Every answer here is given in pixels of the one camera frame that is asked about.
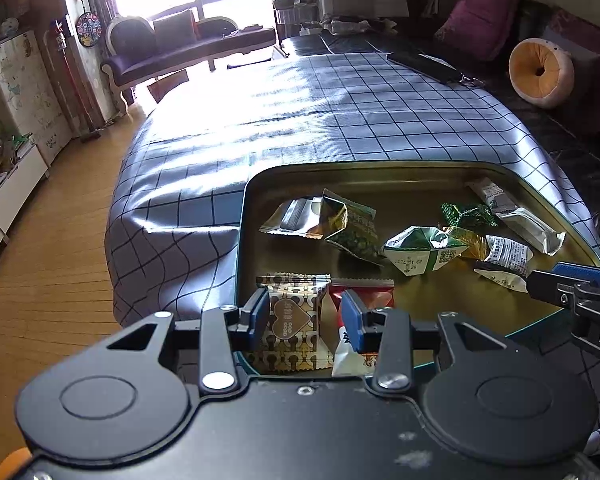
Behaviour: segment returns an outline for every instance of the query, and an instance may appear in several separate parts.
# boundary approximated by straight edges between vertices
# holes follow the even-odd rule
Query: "silver bolt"
[[[409,386],[409,378],[405,374],[387,374],[378,379],[378,385],[386,390],[401,390]]]
[[[303,397],[308,397],[315,393],[315,389],[311,386],[300,386],[298,388],[298,395],[302,395]]]
[[[234,383],[234,376],[227,372],[211,372],[202,378],[202,384],[210,390],[224,390],[233,386]]]

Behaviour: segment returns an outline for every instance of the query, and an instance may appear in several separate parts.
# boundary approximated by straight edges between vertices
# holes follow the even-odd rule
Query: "qr code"
[[[456,257],[456,252],[454,250],[440,251],[440,256],[438,257],[438,263],[440,265],[448,264],[455,257]]]

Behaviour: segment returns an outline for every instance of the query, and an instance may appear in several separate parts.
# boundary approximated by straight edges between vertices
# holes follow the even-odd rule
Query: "sofa armrest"
[[[122,81],[122,73],[133,64],[135,64],[135,61],[133,61],[129,56],[126,56],[125,54],[118,54],[116,56],[111,56],[105,59],[100,64],[100,69],[104,73],[109,73],[109,71],[105,70],[106,66],[109,67],[109,70],[113,75],[114,81],[116,82],[116,84],[118,84],[119,81]]]

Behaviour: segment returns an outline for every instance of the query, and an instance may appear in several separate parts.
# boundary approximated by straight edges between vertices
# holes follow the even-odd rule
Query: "wooden floor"
[[[119,329],[104,230],[120,160],[143,120],[136,105],[100,139],[62,150],[0,252],[0,461],[24,445],[13,418],[18,390]]]

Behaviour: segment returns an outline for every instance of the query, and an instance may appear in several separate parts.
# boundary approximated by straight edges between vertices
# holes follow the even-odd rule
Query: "dartboard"
[[[80,44],[94,46],[102,36],[102,25],[98,15],[94,12],[85,12],[75,22],[75,31]]]

